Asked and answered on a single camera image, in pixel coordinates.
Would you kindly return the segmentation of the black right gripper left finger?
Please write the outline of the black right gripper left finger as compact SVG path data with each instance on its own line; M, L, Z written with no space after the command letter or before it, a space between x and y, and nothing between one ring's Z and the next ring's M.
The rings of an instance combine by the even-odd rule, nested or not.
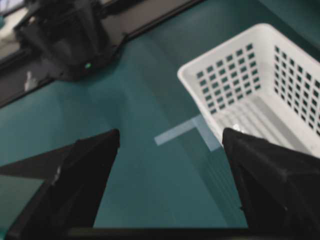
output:
M1 239L61 240L92 227L119 147L114 128L1 166Z

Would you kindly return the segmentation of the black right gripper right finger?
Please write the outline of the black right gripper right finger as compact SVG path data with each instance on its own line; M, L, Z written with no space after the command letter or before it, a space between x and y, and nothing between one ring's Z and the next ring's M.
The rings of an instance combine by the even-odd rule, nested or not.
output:
M318 157L232 128L222 145L251 231L319 239Z

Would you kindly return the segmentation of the black left robot arm base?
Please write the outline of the black left robot arm base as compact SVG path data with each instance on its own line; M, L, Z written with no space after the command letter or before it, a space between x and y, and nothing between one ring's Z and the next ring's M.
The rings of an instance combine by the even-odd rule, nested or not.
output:
M127 34L99 0L27 0L14 27L23 46L48 60L59 78L74 81L110 63Z

